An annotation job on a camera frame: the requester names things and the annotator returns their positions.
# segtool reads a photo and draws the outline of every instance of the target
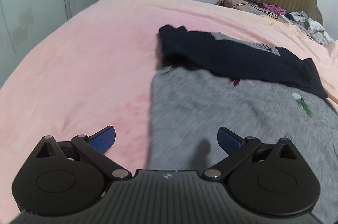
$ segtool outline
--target purple cloth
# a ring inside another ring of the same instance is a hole
[[[263,5],[266,9],[270,10],[272,13],[275,13],[278,16],[286,14],[286,11],[277,5],[271,5],[268,3],[263,3]]]

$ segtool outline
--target green embroidery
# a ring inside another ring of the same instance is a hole
[[[298,94],[298,93],[292,93],[292,96],[296,99],[296,102],[298,103],[299,106],[301,106],[307,115],[312,117],[312,112],[309,109],[309,106],[305,103],[304,99]]]

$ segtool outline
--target embroidered design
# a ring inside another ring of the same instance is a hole
[[[239,85],[239,79],[229,78],[228,84],[234,83],[234,87]]]
[[[296,99],[298,105],[305,110],[306,114],[312,117],[312,112],[310,111],[309,106],[305,103],[304,99],[298,93],[295,92],[292,93],[292,96]]]

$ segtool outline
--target stain on wall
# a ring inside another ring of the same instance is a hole
[[[28,38],[29,26],[34,22],[32,9],[28,8],[18,18],[18,26],[11,33],[15,45],[19,45]]]

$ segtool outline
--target clothing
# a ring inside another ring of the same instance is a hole
[[[294,23],[298,26],[304,27],[307,34],[315,42],[327,46],[333,43],[335,40],[325,31],[325,28],[317,21],[312,20],[304,12],[290,13],[294,18]]]
[[[287,17],[289,20],[291,20],[291,21],[294,22],[294,18],[293,18],[293,16],[290,13],[286,13],[285,17]]]
[[[279,7],[278,5],[271,5],[268,3],[263,3],[264,7],[271,12],[275,13],[276,15],[285,15],[286,11],[285,9]]]
[[[190,69],[168,66],[153,78],[148,167],[206,170],[226,157],[217,144],[221,126],[263,143],[288,137],[320,182],[314,215],[323,223],[333,223],[338,218],[338,116],[334,111],[299,89],[256,80],[240,80],[235,87],[228,84],[229,78]]]
[[[215,33],[212,32],[211,35],[213,35],[213,37],[216,40],[234,41],[236,43],[245,44],[245,45],[248,45],[248,46],[256,48],[256,49],[260,49],[260,50],[267,51],[267,52],[272,52],[273,54],[280,56],[278,50],[275,47],[267,45],[267,44],[250,43],[248,41],[242,41],[242,40],[234,39],[232,37],[229,37],[227,35],[222,34],[221,32],[215,32]]]
[[[216,5],[228,7],[228,8],[234,8],[237,10],[250,12],[252,14],[256,14],[259,16],[269,17],[274,20],[278,20],[282,23],[285,23],[284,20],[282,20],[279,15],[267,10],[264,8],[264,5],[255,3],[253,1],[249,0],[219,0]]]
[[[278,82],[327,97],[312,59],[300,60],[285,48],[281,56],[229,40],[216,40],[209,32],[187,31],[166,25],[159,29],[163,62],[192,62],[223,77]]]

